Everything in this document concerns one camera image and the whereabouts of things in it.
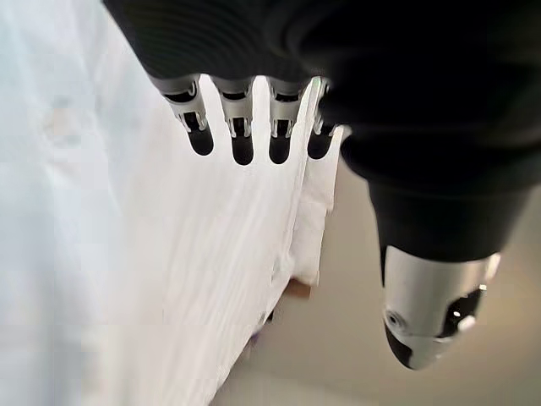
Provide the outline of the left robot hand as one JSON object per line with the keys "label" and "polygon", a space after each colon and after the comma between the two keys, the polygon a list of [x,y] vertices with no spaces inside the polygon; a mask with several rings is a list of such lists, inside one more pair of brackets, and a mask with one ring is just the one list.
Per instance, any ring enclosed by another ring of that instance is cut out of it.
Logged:
{"label": "left robot hand", "polygon": [[540,183],[537,1],[108,1],[193,150],[214,140],[199,88],[213,81],[236,163],[253,148],[253,83],[270,91],[269,156],[288,159],[303,93],[321,82],[308,155],[348,130],[367,181],[385,335],[410,370],[473,327]]}

